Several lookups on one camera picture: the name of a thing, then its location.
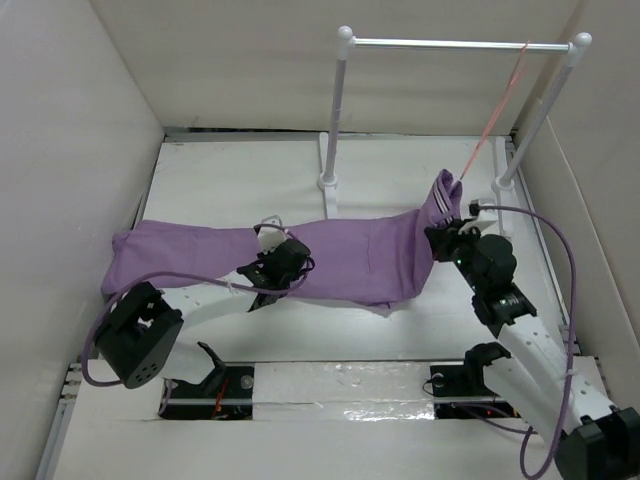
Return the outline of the purple trousers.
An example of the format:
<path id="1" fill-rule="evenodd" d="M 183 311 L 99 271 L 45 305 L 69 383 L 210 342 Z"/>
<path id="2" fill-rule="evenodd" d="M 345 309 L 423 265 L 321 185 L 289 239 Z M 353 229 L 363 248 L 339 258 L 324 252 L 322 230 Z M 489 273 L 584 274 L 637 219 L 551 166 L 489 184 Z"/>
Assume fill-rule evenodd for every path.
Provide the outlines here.
<path id="1" fill-rule="evenodd" d="M 443 169 L 421 208 L 378 219 L 325 219 L 291 227 L 311 252 L 314 270 L 294 296 L 389 307 L 418 296 L 434 266 L 425 235 L 460 219 L 461 181 Z M 215 229 L 142 221 L 112 239 L 114 257 L 101 291 L 113 295 L 128 283 L 159 273 L 157 288 L 221 278 L 256 259 L 252 228 Z"/>

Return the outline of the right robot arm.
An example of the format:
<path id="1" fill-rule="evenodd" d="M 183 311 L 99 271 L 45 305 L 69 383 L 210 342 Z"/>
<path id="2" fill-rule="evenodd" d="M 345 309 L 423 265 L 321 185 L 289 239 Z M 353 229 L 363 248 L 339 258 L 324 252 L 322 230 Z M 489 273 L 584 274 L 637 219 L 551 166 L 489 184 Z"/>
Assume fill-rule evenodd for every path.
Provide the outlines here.
<path id="1" fill-rule="evenodd" d="M 425 230 L 433 257 L 451 262 L 470 286 L 472 307 L 493 335 L 465 354 L 462 381 L 514 407 L 545 441 L 564 479 L 631 479 L 639 474 L 639 414 L 619 408 L 573 367 L 514 283 L 511 242 L 481 234 L 470 220 Z"/>

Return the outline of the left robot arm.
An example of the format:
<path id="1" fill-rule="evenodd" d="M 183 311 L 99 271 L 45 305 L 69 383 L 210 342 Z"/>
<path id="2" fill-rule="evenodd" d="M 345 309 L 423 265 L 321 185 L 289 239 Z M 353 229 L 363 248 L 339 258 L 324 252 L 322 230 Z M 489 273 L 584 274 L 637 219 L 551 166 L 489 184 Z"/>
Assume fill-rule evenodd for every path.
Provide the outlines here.
<path id="1" fill-rule="evenodd" d="M 151 280 L 162 274 L 146 274 L 111 298 L 88 344 L 96 347 L 118 377 L 111 386 L 136 389 L 161 377 L 169 388 L 190 386 L 197 397 L 215 396 L 225 384 L 226 364 L 206 342 L 181 341 L 180 332 L 214 318 L 270 306 L 302 286 L 314 267 L 309 248 L 289 237 L 221 279 L 184 274 L 184 279 L 216 287 L 213 312 L 193 317 L 189 323 L 152 285 Z"/>

